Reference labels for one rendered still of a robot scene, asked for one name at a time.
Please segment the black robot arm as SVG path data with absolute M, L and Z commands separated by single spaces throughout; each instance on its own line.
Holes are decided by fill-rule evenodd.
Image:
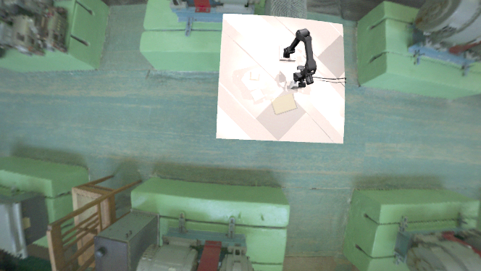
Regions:
M 317 64 L 313 58 L 313 48 L 311 46 L 312 37 L 310 36 L 310 32 L 304 28 L 297 30 L 295 33 L 295 39 L 291 43 L 290 46 L 283 49 L 283 58 L 290 58 L 290 54 L 296 52 L 296 46 L 299 44 L 300 41 L 304 42 L 304 48 L 306 53 L 306 61 L 305 61 L 305 68 L 302 70 L 302 74 L 305 77 L 306 84 L 310 85 L 314 83 L 312 75 L 316 74 L 317 71 Z M 301 79 L 301 72 L 293 73 L 293 80 L 298 81 Z

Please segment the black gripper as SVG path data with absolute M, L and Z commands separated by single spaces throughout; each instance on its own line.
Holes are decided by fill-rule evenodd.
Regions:
M 298 80 L 298 82 L 300 82 L 300 83 L 298 83 L 298 87 L 299 87 L 299 88 L 305 88 L 305 87 L 306 87 L 306 82 L 303 82 L 303 81 L 305 81 L 305 77 L 306 77 L 306 76 L 304 76 L 304 75 L 302 74 L 302 72 L 303 72 L 302 70 L 304 69 L 304 66 L 303 66 L 303 65 L 302 65 L 302 66 L 301 66 L 301 65 L 298 65 L 296 69 L 297 69 L 297 70 L 300 70 L 300 72 L 301 72 L 301 79 Z

